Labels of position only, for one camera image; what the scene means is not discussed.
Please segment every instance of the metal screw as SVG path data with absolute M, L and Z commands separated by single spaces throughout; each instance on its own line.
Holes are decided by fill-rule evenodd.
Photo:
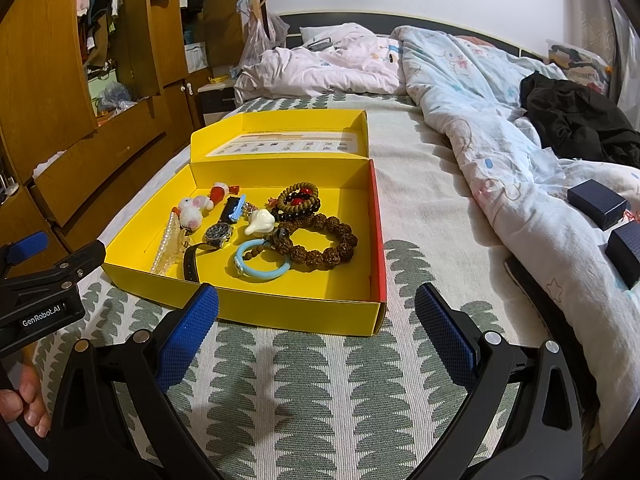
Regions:
M 484 334 L 484 340 L 487 341 L 490 345 L 499 345 L 502 338 L 500 334 L 497 332 L 487 332 Z
M 151 334 L 148 332 L 148 330 L 138 330 L 133 335 L 133 341 L 135 341 L 136 343 L 146 343 L 147 341 L 149 341 L 150 337 Z
M 557 354 L 560 351 L 560 347 L 558 346 L 558 343 L 556 343 L 555 341 L 547 341 L 545 343 L 545 348 L 549 350 L 552 354 Z
M 76 352 L 84 352 L 87 348 L 89 348 L 89 342 L 86 339 L 81 339 L 74 346 Z

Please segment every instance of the yellow box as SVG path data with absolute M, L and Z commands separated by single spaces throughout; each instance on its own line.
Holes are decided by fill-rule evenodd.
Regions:
M 354 153 L 301 152 L 214 155 L 239 136 L 259 136 L 265 142 L 289 134 L 341 132 L 357 140 Z M 309 271 L 292 266 L 270 282 L 239 276 L 234 256 L 249 239 L 242 218 L 230 242 L 219 251 L 199 253 L 198 274 L 215 286 L 220 297 L 219 318 L 284 330 L 337 335 L 372 335 L 384 318 L 385 264 L 373 162 L 368 156 L 367 118 L 363 110 L 286 110 L 238 114 L 207 126 L 191 136 L 191 163 L 165 184 L 123 227 L 107 247 L 103 268 L 113 283 L 131 294 L 176 308 L 183 307 L 198 288 L 184 280 L 182 263 L 166 276 L 149 272 L 171 209 L 186 196 L 209 195 L 215 182 L 240 186 L 248 202 L 263 207 L 270 197 L 297 182 L 319 188 L 321 211 L 337 216 L 358 237 L 353 260 L 333 270 Z M 202 241 L 215 224 L 226 199 L 204 218 L 191 235 Z M 335 245 L 333 237 L 297 230 L 292 241 L 307 250 Z M 272 270 L 282 258 L 263 251 L 251 266 Z

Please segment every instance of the navy blue gift box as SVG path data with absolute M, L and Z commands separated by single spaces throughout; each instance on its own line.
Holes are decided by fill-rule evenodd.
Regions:
M 629 204 L 618 193 L 593 179 L 569 189 L 567 199 L 603 231 L 620 221 Z
M 604 253 L 626 286 L 633 287 L 640 279 L 640 224 L 632 221 L 613 229 Z

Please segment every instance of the human hand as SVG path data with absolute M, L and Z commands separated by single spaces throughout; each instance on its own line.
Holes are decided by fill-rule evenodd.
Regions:
M 0 415 L 5 422 L 13 422 L 21 413 L 26 423 L 44 437 L 49 432 L 51 420 L 42 399 L 40 378 L 33 367 L 25 364 L 20 375 L 20 395 L 11 390 L 0 390 Z

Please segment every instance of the brown prayer bead bracelet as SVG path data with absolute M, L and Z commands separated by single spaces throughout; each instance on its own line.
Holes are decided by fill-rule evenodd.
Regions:
M 328 247 L 324 252 L 307 251 L 303 246 L 294 245 L 290 236 L 297 229 L 315 228 L 319 231 L 326 231 L 329 234 L 337 235 L 340 238 L 340 245 Z M 327 218 L 322 213 L 306 216 L 293 222 L 282 222 L 273 234 L 265 237 L 265 241 L 283 256 L 289 254 L 291 261 L 295 264 L 305 264 L 309 269 L 315 270 L 322 264 L 329 269 L 333 269 L 340 263 L 348 262 L 353 258 L 353 250 L 358 245 L 358 239 L 351 232 L 351 227 L 343 224 L 335 216 Z M 256 257 L 265 249 L 264 245 L 257 246 L 242 256 L 247 261 Z
M 280 193 L 271 214 L 279 222 L 293 221 L 310 216 L 319 209 L 318 186 L 311 182 L 299 182 Z

